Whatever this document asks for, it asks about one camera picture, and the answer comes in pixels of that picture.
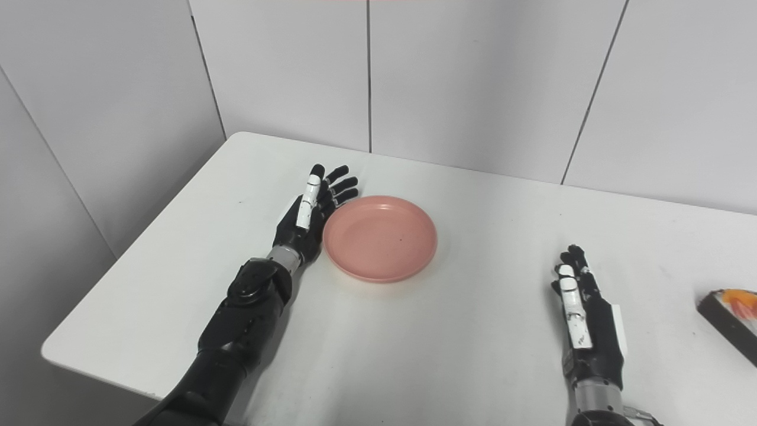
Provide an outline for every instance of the robot finger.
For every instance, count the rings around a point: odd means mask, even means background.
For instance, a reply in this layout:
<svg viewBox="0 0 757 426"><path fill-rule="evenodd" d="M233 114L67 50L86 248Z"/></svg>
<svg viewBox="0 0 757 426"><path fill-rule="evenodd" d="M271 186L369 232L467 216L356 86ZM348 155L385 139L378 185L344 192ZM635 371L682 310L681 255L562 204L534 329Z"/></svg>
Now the robot finger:
<svg viewBox="0 0 757 426"><path fill-rule="evenodd" d="M554 280L550 284L552 287L552 290L555 290L555 293L557 293L557 296L560 296L562 294L562 291L560 291L560 280Z"/></svg>
<svg viewBox="0 0 757 426"><path fill-rule="evenodd" d="M319 196L318 198L318 203L320 203L321 205L324 205L329 201L329 199L333 199L335 196L338 196L345 190L354 188L355 186L357 186L357 178L348 177L347 179L331 186L326 191L323 191L322 195Z"/></svg>
<svg viewBox="0 0 757 426"><path fill-rule="evenodd" d="M575 266L571 265L570 262L566 262L565 261L566 259L564 259L564 258L561 258L560 260L562 261L562 263L558 263L557 265L555 265L555 272L557 273L557 275L559 277L562 278L563 275L568 275L569 273L570 273L571 277L577 277L578 276L578 273L575 270ZM566 266L569 266L571 268L570 272L568 272L565 269Z"/></svg>
<svg viewBox="0 0 757 426"><path fill-rule="evenodd" d="M316 198L316 201L318 203L321 203L321 200L323 197L327 196L329 194L329 184L326 182L326 179L324 178L321 180L321 187L318 189L318 198Z"/></svg>
<svg viewBox="0 0 757 426"><path fill-rule="evenodd" d="M584 301L581 289L575 279L575 271L571 265L560 264L555 268L558 281L552 283L552 288L559 292L562 299L562 310L573 349L592 349L593 344L587 324Z"/></svg>
<svg viewBox="0 0 757 426"><path fill-rule="evenodd" d="M345 164L334 169L334 171L324 177L323 180L326 182L326 186L331 186L336 180L347 176L347 173L350 173L350 168Z"/></svg>
<svg viewBox="0 0 757 426"><path fill-rule="evenodd" d="M326 170L320 164L315 164L307 178L307 187L302 193L302 199L297 216L297 227L308 230L310 228L310 215L313 207L316 205L318 195L320 194L321 182L323 182L323 173Z"/></svg>
<svg viewBox="0 0 757 426"><path fill-rule="evenodd" d="M328 219L329 216L334 213L334 210L341 207L344 203L350 201L351 199L357 197L357 195L357 188L350 188L335 197L325 197L323 203L321 204L321 212L323 213L324 218Z"/></svg>
<svg viewBox="0 0 757 426"><path fill-rule="evenodd" d="M576 262L575 257L570 252L560 253L560 261L564 263L565 265L571 265L573 269L575 270L576 275L578 275L578 272L581 270L578 267L578 263Z"/></svg>
<svg viewBox="0 0 757 426"><path fill-rule="evenodd" d="M574 268L577 272L581 291L584 292L584 299L588 301L593 296L601 297L600 288L597 286L594 274L589 269L588 262L586 262L584 250L579 246L573 245L568 247L568 251L571 257L575 259Z"/></svg>

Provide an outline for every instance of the white wall tile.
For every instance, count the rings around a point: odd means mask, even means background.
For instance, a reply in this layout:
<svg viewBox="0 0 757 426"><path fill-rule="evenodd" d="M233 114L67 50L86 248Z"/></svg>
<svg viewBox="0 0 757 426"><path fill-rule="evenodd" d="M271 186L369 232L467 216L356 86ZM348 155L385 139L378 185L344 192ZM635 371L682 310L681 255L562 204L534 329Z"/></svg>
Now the white wall tile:
<svg viewBox="0 0 757 426"><path fill-rule="evenodd" d="M0 2L0 63L117 255L225 139L185 0Z"/></svg>
<svg viewBox="0 0 757 426"><path fill-rule="evenodd" d="M373 151L559 182L623 3L371 2Z"/></svg>
<svg viewBox="0 0 757 426"><path fill-rule="evenodd" d="M565 183L757 214L756 14L632 0Z"/></svg>
<svg viewBox="0 0 757 426"><path fill-rule="evenodd" d="M227 135L368 150L364 1L190 4Z"/></svg>

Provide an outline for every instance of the white tabletop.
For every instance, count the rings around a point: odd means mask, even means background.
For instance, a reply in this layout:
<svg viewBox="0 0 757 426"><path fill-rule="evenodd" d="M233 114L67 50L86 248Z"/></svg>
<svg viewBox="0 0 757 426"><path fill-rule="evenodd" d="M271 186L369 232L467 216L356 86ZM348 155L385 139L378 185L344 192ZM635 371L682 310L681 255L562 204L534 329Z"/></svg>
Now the white tabletop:
<svg viewBox="0 0 757 426"><path fill-rule="evenodd" d="M47 339L44 357L165 396L239 265L268 253L314 162L349 164L363 195L424 208L438 252L395 284L355 280L320 256L230 424L564 424L565 331L549 283L570 243L622 306L628 405L670 425L754 424L757 368L695 303L721 287L757 290L757 217L252 133L209 160Z"/></svg>

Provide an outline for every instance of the prosthetic hand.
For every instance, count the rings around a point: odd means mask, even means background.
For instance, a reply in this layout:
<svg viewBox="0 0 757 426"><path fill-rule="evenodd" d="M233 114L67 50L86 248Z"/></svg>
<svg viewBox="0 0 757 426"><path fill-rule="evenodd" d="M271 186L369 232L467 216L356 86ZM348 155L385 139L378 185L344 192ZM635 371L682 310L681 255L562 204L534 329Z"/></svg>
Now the prosthetic hand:
<svg viewBox="0 0 757 426"><path fill-rule="evenodd" d="M562 298L570 342L562 366L575 392L571 425L661 426L649 413L623 406L625 335L619 307L600 294L581 247L568 247L560 260L552 288Z"/></svg>
<svg viewBox="0 0 757 426"><path fill-rule="evenodd" d="M307 188L276 227L266 258L239 268L226 298L200 336L198 354L182 380L135 426L220 426L242 381L259 364L292 294L292 275L318 255L323 226L357 196L357 178L341 166L323 177L316 164Z"/></svg>

